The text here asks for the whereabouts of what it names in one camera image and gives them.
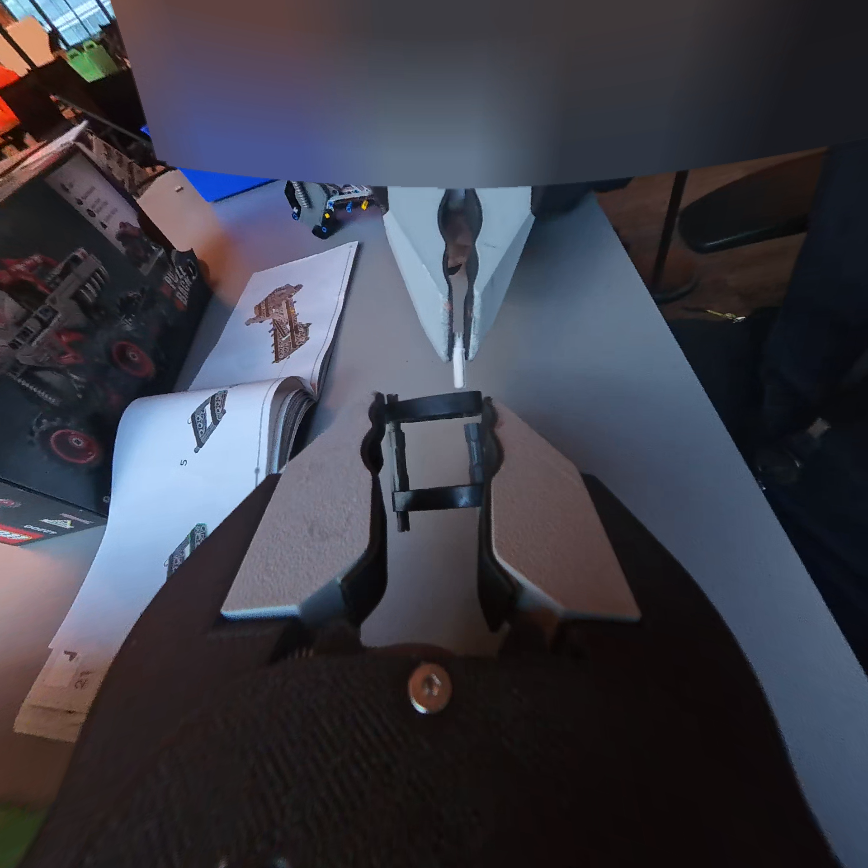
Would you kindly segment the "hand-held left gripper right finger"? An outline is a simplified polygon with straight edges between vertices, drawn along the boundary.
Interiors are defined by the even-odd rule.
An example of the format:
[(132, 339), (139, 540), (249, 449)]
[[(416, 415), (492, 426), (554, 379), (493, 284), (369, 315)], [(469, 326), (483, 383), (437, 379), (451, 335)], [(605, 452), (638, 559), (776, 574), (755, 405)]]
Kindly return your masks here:
[(477, 593), (487, 627), (638, 623), (639, 604), (575, 465), (488, 397), (479, 442)]

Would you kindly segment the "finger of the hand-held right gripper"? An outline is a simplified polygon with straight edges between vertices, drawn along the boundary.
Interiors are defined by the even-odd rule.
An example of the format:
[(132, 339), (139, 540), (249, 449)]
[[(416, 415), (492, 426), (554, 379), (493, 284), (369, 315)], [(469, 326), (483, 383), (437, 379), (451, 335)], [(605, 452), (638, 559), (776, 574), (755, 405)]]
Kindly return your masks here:
[(443, 213), (447, 191), (437, 188), (387, 188), (385, 233), (410, 300), (437, 356), (453, 353), (453, 304), (447, 274)]
[(465, 263), (465, 358), (472, 361), (494, 324), (533, 227), (532, 189), (466, 189), (472, 245)]

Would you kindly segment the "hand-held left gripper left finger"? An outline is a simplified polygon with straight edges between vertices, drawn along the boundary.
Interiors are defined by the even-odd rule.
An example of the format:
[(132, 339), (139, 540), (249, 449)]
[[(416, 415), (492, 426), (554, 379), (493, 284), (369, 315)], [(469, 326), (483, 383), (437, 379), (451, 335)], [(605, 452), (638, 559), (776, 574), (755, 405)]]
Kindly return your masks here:
[(385, 396), (364, 395), (285, 466), (222, 603), (230, 621), (361, 627), (387, 588)]

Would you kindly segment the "black lego frame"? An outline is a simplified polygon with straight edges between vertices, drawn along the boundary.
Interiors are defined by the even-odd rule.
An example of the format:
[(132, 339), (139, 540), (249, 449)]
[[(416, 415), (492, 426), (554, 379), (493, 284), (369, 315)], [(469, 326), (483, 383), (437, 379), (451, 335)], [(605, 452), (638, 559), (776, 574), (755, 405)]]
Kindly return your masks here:
[[(411, 513), (482, 508), (487, 504), (491, 484), (503, 463), (503, 448), (495, 433), (498, 416), (489, 396), (461, 392), (400, 399), (389, 394), (379, 414), (385, 423), (392, 472), (392, 509), (400, 533), (410, 531)], [(466, 420), (463, 431), (469, 457), (469, 483), (411, 488), (404, 427), (455, 419)]]

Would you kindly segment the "partly built lego model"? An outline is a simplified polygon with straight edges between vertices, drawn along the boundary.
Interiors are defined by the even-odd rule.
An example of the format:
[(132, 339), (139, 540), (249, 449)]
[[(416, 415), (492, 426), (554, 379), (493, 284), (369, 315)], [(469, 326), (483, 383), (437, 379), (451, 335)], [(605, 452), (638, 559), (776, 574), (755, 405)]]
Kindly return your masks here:
[(378, 205), (372, 189), (353, 184), (288, 180), (284, 193), (292, 219), (323, 241), (340, 229), (342, 216)]

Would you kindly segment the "lego instruction booklet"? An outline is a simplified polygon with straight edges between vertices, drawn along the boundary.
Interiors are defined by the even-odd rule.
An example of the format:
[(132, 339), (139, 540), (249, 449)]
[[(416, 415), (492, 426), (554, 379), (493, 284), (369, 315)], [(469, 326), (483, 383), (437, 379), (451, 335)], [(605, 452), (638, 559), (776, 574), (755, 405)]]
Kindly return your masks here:
[(320, 396), (359, 248), (352, 241), (255, 273), (190, 388), (127, 407), (103, 541), (14, 732), (74, 743), (156, 593), (284, 468)]

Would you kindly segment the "black lego set box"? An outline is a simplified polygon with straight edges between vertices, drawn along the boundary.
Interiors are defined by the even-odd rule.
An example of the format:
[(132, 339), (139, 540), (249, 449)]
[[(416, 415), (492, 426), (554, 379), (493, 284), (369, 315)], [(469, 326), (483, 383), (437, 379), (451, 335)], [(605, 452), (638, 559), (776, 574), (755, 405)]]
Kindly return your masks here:
[(117, 430), (170, 392), (205, 266), (100, 165), (85, 123), (2, 172), (1, 543), (105, 524)]

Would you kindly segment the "blue plastic bin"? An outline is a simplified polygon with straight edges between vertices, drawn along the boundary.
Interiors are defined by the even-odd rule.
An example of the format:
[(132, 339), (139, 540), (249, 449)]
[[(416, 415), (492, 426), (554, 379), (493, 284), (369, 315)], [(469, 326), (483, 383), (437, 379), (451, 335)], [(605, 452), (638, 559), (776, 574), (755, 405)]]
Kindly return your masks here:
[(190, 168), (180, 168), (179, 171), (189, 181), (195, 191), (209, 203), (222, 201), (274, 182), (273, 179), (254, 178), (245, 175), (228, 175)]

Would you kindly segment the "green plastic container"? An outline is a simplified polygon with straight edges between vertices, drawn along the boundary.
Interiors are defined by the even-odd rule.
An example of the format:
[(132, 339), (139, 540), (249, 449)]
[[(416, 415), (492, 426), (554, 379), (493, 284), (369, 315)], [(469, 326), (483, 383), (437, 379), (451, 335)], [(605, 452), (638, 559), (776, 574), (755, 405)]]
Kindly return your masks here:
[(85, 40), (67, 49), (66, 60), (88, 83), (101, 81), (123, 71), (122, 65), (95, 39)]

